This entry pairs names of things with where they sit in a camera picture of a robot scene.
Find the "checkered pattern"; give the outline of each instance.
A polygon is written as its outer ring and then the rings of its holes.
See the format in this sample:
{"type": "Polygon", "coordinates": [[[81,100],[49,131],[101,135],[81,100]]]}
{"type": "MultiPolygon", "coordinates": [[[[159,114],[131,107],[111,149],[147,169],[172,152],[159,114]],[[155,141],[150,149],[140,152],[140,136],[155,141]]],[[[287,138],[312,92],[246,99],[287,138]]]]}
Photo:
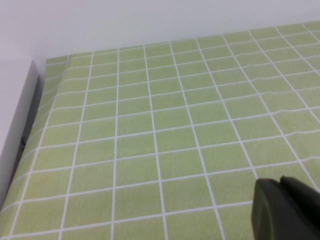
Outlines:
{"type": "Polygon", "coordinates": [[[49,59],[2,239],[252,239],[257,178],[319,190],[319,71],[319,21],[49,59]]]}

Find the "white grid line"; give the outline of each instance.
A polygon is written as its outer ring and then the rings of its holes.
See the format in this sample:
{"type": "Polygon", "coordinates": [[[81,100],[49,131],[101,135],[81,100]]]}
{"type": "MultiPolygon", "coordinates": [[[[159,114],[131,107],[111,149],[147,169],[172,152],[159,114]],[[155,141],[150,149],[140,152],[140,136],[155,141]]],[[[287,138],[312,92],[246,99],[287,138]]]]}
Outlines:
{"type": "MultiPolygon", "coordinates": [[[[197,150],[197,147],[183,149],[183,150],[184,151],[188,151],[190,149],[197,150]]],[[[312,160],[312,159],[319,159],[320,160],[320,156],[310,156],[310,157],[301,159],[301,161],[302,162],[306,162],[306,161],[312,160]]],[[[110,163],[110,162],[113,162],[113,161],[114,160],[100,161],[100,162],[95,162],[94,164],[104,164],[106,162],[110,163]]],[[[289,164],[298,164],[298,163],[299,163],[299,160],[292,160],[292,161],[284,161],[284,162],[256,165],[256,166],[253,166],[253,168],[254,169],[262,169],[262,168],[270,168],[270,167],[277,167],[277,166],[283,166],[283,165],[289,165],[289,164]]],[[[92,165],[92,163],[83,164],[81,166],[76,166],[76,167],[83,167],[84,165],[88,166],[88,165],[92,165]]],[[[53,171],[59,171],[59,170],[62,170],[62,169],[63,170],[71,169],[71,167],[55,168],[55,169],[52,169],[52,170],[53,171]]],[[[227,170],[219,170],[219,171],[207,172],[206,174],[205,173],[199,173],[199,174],[194,174],[194,175],[186,175],[186,176],[165,178],[165,179],[161,179],[161,180],[152,180],[152,181],[139,182],[139,183],[133,183],[133,184],[128,184],[128,185],[120,185],[120,186],[115,186],[115,189],[132,188],[132,187],[139,187],[139,186],[148,185],[148,184],[158,184],[158,183],[178,181],[178,180],[184,180],[184,179],[190,179],[190,178],[205,177],[206,175],[212,176],[212,175],[219,175],[219,174],[226,174],[226,173],[236,173],[236,172],[241,172],[241,171],[246,171],[246,170],[251,170],[251,169],[252,168],[249,166],[249,167],[233,168],[233,169],[227,169],[227,170]]],[[[69,196],[78,196],[78,195],[98,193],[98,192],[111,191],[111,190],[113,190],[113,187],[100,188],[100,189],[88,190],[88,191],[73,192],[73,193],[70,193],[69,196]]],[[[13,205],[19,204],[19,203],[45,201],[45,200],[51,200],[51,199],[64,198],[66,196],[67,196],[66,194],[61,194],[61,195],[55,195],[55,196],[49,196],[49,197],[23,199],[23,200],[15,201],[15,202],[7,205],[6,207],[4,207],[1,210],[1,212],[3,212],[6,209],[12,207],[13,205]]]]}
{"type": "MultiPolygon", "coordinates": [[[[279,70],[279,68],[271,61],[271,59],[269,58],[269,56],[264,52],[264,50],[261,48],[261,46],[257,43],[257,41],[254,39],[254,41],[256,42],[256,44],[258,45],[258,47],[260,48],[260,50],[262,51],[262,53],[268,58],[268,60],[270,61],[270,63],[273,65],[273,67],[278,71],[279,74],[281,74],[281,76],[283,77],[283,79],[286,81],[286,83],[291,87],[291,89],[297,94],[297,96],[300,98],[300,100],[302,101],[302,103],[305,105],[306,108],[308,108],[309,112],[312,114],[312,116],[314,117],[314,119],[316,119],[318,121],[318,123],[320,123],[319,119],[316,117],[316,115],[314,114],[313,111],[311,111],[311,109],[309,108],[309,106],[306,104],[306,102],[303,100],[303,98],[299,95],[299,93],[294,89],[294,87],[290,84],[290,82],[286,79],[285,76],[282,75],[281,71],[279,70]]],[[[295,149],[293,148],[293,146],[291,145],[291,143],[289,142],[287,136],[284,134],[284,132],[282,131],[281,127],[278,125],[277,121],[275,120],[275,118],[273,117],[273,115],[270,115],[272,118],[272,121],[275,123],[277,129],[280,131],[281,135],[283,136],[283,139],[285,140],[285,142],[287,143],[287,145],[289,146],[290,150],[292,151],[294,157],[299,161],[299,164],[301,166],[301,168],[303,169],[303,171],[306,173],[308,179],[311,181],[311,183],[313,184],[313,186],[315,187],[315,189],[317,189],[317,191],[319,191],[319,188],[316,184],[316,182],[314,181],[314,179],[311,177],[310,173],[308,172],[308,170],[306,169],[306,167],[304,166],[303,162],[300,160],[298,154],[296,153],[295,149]]]]}
{"type": "MultiPolygon", "coordinates": [[[[65,69],[64,69],[64,71],[63,71],[63,73],[62,73],[62,76],[64,76],[64,74],[65,74],[65,72],[66,72],[66,69],[67,69],[67,66],[68,66],[68,64],[65,65],[65,69]]],[[[54,98],[54,100],[53,100],[51,109],[54,107],[55,101],[56,101],[56,98],[54,98]]],[[[46,120],[45,126],[48,125],[50,114],[51,114],[51,112],[49,113],[49,116],[48,116],[48,119],[46,120]]],[[[44,135],[45,135],[45,130],[43,130],[43,132],[42,132],[42,134],[41,134],[40,141],[39,141],[39,143],[38,143],[38,147],[37,147],[37,149],[36,149],[35,155],[34,155],[33,160],[32,160],[32,164],[31,164],[30,171],[33,170],[34,165],[35,165],[35,163],[36,163],[36,159],[37,159],[37,156],[38,156],[38,153],[39,153],[39,147],[40,147],[41,142],[42,142],[42,140],[43,140],[43,138],[44,138],[44,135]]],[[[24,197],[25,197],[25,195],[26,195],[27,186],[28,186],[28,183],[29,183],[29,181],[30,181],[30,177],[31,177],[31,175],[28,175],[28,176],[27,176],[27,179],[26,179],[26,182],[25,182],[25,186],[24,186],[24,188],[23,188],[23,192],[22,192],[22,195],[21,195],[21,199],[22,199],[22,200],[24,199],[24,197]]],[[[18,220],[19,213],[20,213],[21,205],[22,205],[21,203],[18,204],[16,213],[15,213],[15,216],[14,216],[14,219],[13,219],[13,223],[12,223],[12,226],[11,226],[11,229],[10,229],[10,233],[9,233],[9,236],[8,236],[8,239],[9,239],[9,240],[10,240],[10,239],[12,238],[12,236],[13,236],[13,232],[14,232],[14,229],[15,229],[15,226],[16,226],[16,223],[17,223],[17,220],[18,220]]]]}
{"type": "MultiPolygon", "coordinates": [[[[111,222],[115,221],[116,212],[116,181],[117,181],[117,145],[118,145],[118,103],[119,103],[119,63],[120,51],[117,51],[117,77],[116,77],[116,102],[115,102],[115,129],[114,129],[114,150],[113,150],[113,182],[112,182],[112,203],[111,203],[111,222]]],[[[114,239],[115,224],[111,223],[110,240],[114,239]]]]}
{"type": "MultiPolygon", "coordinates": [[[[143,53],[144,53],[144,61],[145,61],[145,68],[148,69],[148,62],[147,62],[147,54],[146,54],[146,47],[143,45],[143,53]]],[[[163,222],[163,230],[164,230],[164,239],[168,240],[168,228],[167,228],[167,219],[166,219],[166,208],[165,208],[165,198],[164,198],[164,191],[162,186],[162,177],[161,177],[161,169],[159,163],[159,154],[158,154],[158,144],[157,144],[157,136],[156,136],[156,125],[155,125],[155,118],[154,118],[154,111],[152,105],[152,96],[151,96],[151,88],[150,88],[150,80],[149,80],[149,73],[146,71],[146,78],[147,78],[147,86],[148,86],[148,93],[149,93],[149,102],[150,102],[150,111],[151,111],[151,123],[152,123],[152,135],[154,141],[154,151],[155,151],[155,161],[156,161],[156,170],[158,175],[159,181],[159,191],[160,191],[160,201],[161,201],[161,211],[162,211],[162,222],[163,222]]]]}
{"type": "MultiPolygon", "coordinates": [[[[92,52],[91,64],[93,62],[93,59],[94,59],[94,53],[92,52]]],[[[88,82],[87,82],[87,85],[86,85],[86,89],[87,90],[89,88],[91,70],[92,70],[92,65],[90,66],[90,70],[89,70],[89,79],[88,79],[88,82]]],[[[88,95],[88,92],[85,93],[84,103],[87,101],[87,95],[88,95]]],[[[65,225],[68,202],[69,202],[69,196],[70,196],[70,189],[71,189],[72,178],[73,178],[73,175],[74,175],[74,170],[75,170],[75,165],[76,165],[77,151],[78,151],[78,146],[79,146],[79,141],[80,141],[82,121],[84,119],[84,115],[85,115],[85,105],[83,105],[83,107],[82,107],[81,119],[80,119],[80,122],[79,122],[79,130],[78,130],[77,140],[76,140],[74,153],[73,153],[72,167],[71,167],[71,171],[70,171],[69,182],[68,182],[68,187],[67,187],[67,191],[66,191],[63,214],[62,214],[61,225],[60,225],[59,240],[62,239],[62,233],[63,233],[63,229],[64,229],[64,225],[65,225]]]]}
{"type": "MultiPolygon", "coordinates": [[[[199,43],[198,43],[198,40],[197,40],[197,39],[195,39],[195,40],[196,40],[196,44],[197,44],[197,46],[198,46],[198,49],[199,49],[199,51],[200,51],[201,57],[202,57],[202,59],[203,59],[203,61],[204,61],[204,63],[205,63],[205,66],[206,66],[206,68],[207,68],[207,70],[208,70],[208,72],[209,72],[209,71],[210,71],[209,66],[208,66],[207,62],[205,61],[205,57],[204,57],[204,55],[203,55],[203,52],[202,52],[201,49],[200,49],[200,45],[199,45],[199,43]]],[[[219,95],[219,97],[220,97],[220,99],[221,99],[221,101],[222,101],[222,104],[223,104],[223,106],[225,106],[225,103],[223,102],[223,98],[222,98],[222,96],[221,96],[221,94],[220,94],[219,89],[218,89],[217,86],[216,86],[216,82],[214,81],[211,73],[210,73],[210,76],[211,76],[211,78],[212,78],[212,82],[213,82],[214,86],[216,87],[216,91],[217,91],[217,93],[218,93],[218,95],[219,95]]],[[[183,85],[182,85],[182,82],[181,82],[180,78],[179,78],[179,81],[180,81],[181,88],[182,88],[182,90],[183,90],[183,85]]],[[[187,98],[186,98],[186,96],[185,96],[184,93],[183,93],[183,98],[184,98],[185,104],[187,105],[187,98]]],[[[217,222],[218,222],[218,225],[219,225],[220,234],[221,234],[222,240],[225,240],[225,239],[226,239],[226,235],[225,235],[224,227],[223,227],[223,224],[222,224],[222,221],[221,221],[221,218],[220,218],[220,214],[219,214],[218,209],[217,209],[216,200],[215,200],[214,193],[213,193],[213,190],[212,190],[212,187],[211,187],[211,184],[210,184],[210,180],[209,180],[209,177],[208,177],[208,173],[207,173],[205,161],[204,161],[204,158],[203,158],[201,149],[200,149],[200,144],[199,144],[199,141],[198,141],[198,137],[197,137],[197,133],[196,133],[196,130],[195,130],[195,126],[194,126],[194,124],[193,124],[193,120],[192,120],[192,117],[191,117],[189,108],[187,108],[187,110],[188,110],[188,116],[189,116],[190,123],[192,124],[192,131],[193,131],[193,135],[194,135],[194,138],[195,138],[196,146],[197,146],[197,148],[198,148],[198,154],[199,154],[199,156],[200,156],[202,169],[203,169],[203,172],[204,172],[204,174],[205,174],[205,180],[206,180],[207,187],[208,187],[208,189],[209,189],[209,193],[210,193],[212,205],[215,207],[215,208],[214,208],[214,212],[215,212],[215,215],[216,215],[216,218],[217,218],[217,222]]]]}
{"type": "MultiPolygon", "coordinates": [[[[195,40],[196,40],[196,43],[197,43],[197,45],[198,45],[198,48],[200,48],[200,45],[199,45],[198,40],[197,40],[197,39],[195,39],[195,40]]],[[[208,66],[208,63],[207,63],[207,61],[205,60],[205,57],[204,57],[204,55],[203,55],[202,52],[201,52],[201,55],[202,55],[202,58],[203,58],[203,60],[204,60],[204,63],[205,63],[205,65],[206,65],[207,70],[210,71],[210,68],[209,68],[209,66],[208,66]]],[[[218,93],[218,95],[219,95],[219,97],[220,97],[220,99],[221,99],[221,102],[222,102],[222,104],[223,104],[223,108],[224,108],[224,110],[225,110],[225,112],[226,112],[226,114],[227,114],[227,116],[228,116],[228,119],[229,119],[231,125],[232,125],[232,128],[233,128],[233,130],[234,130],[234,133],[235,133],[235,135],[236,135],[236,137],[237,137],[237,139],[238,139],[238,141],[239,141],[239,143],[240,143],[240,145],[241,145],[241,148],[242,148],[242,150],[243,150],[243,152],[244,152],[244,154],[245,154],[245,157],[246,157],[246,159],[247,159],[247,161],[248,161],[248,163],[249,163],[249,166],[250,166],[250,168],[251,168],[251,170],[252,170],[252,173],[253,173],[254,177],[255,177],[256,179],[258,179],[259,177],[258,177],[258,175],[257,175],[257,172],[256,172],[255,169],[254,169],[254,165],[253,165],[252,162],[251,162],[251,159],[250,159],[249,154],[248,154],[248,152],[247,152],[247,150],[246,150],[246,148],[245,148],[245,145],[244,145],[244,143],[243,143],[243,140],[241,139],[241,137],[240,137],[240,135],[239,135],[239,133],[238,133],[238,130],[237,130],[236,126],[235,126],[234,120],[232,119],[232,117],[231,117],[231,115],[230,115],[230,113],[229,113],[229,110],[228,110],[228,108],[227,108],[227,105],[226,105],[226,103],[225,103],[225,100],[224,100],[224,98],[222,97],[222,95],[221,95],[221,93],[220,93],[220,91],[219,91],[219,88],[218,88],[217,85],[216,85],[216,81],[215,81],[215,79],[214,79],[214,76],[212,75],[211,72],[209,72],[209,73],[210,73],[210,76],[211,76],[211,79],[212,79],[212,82],[213,82],[214,86],[216,86],[216,91],[217,91],[217,93],[218,93]]]]}
{"type": "MultiPolygon", "coordinates": [[[[243,205],[250,205],[252,204],[252,201],[242,201],[242,202],[235,202],[235,203],[227,203],[227,204],[221,204],[217,205],[217,208],[227,208],[227,207],[235,207],[235,206],[243,206],[243,205]]],[[[179,210],[179,211],[171,211],[166,212],[165,216],[170,215],[176,215],[176,214],[185,214],[185,213],[192,213],[192,212],[198,212],[198,211],[204,211],[204,210],[211,210],[214,209],[213,206],[205,206],[205,207],[198,207],[198,208],[191,208],[186,210],[179,210]]],[[[145,220],[145,219],[151,219],[151,218],[158,218],[161,217],[162,214],[153,214],[153,215],[146,215],[146,216],[139,216],[139,217],[132,217],[132,218],[124,218],[120,220],[115,220],[113,224],[120,224],[120,223],[126,223],[126,222],[132,222],[132,221],[138,221],[138,220],[145,220]]],[[[80,230],[80,229],[87,229],[92,227],[101,227],[112,224],[111,221],[106,222],[100,222],[100,223],[94,223],[94,224],[87,224],[87,225],[80,225],[80,226],[73,226],[73,227],[67,227],[64,229],[64,232],[71,231],[71,230],[80,230]]],[[[59,230],[47,230],[47,231],[39,231],[39,232],[33,232],[33,233],[23,233],[23,234],[16,234],[13,235],[15,238],[22,238],[22,237],[32,237],[32,236],[39,236],[44,234],[52,234],[52,233],[58,233],[59,230]]]]}

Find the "black object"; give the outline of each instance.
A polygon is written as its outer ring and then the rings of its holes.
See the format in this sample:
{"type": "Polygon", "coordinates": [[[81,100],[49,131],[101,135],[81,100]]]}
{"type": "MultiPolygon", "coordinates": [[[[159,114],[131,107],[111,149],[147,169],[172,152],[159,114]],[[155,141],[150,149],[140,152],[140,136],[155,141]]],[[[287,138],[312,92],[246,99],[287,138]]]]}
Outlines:
{"type": "Polygon", "coordinates": [[[320,194],[293,177],[255,182],[255,240],[320,240],[320,194]]]}

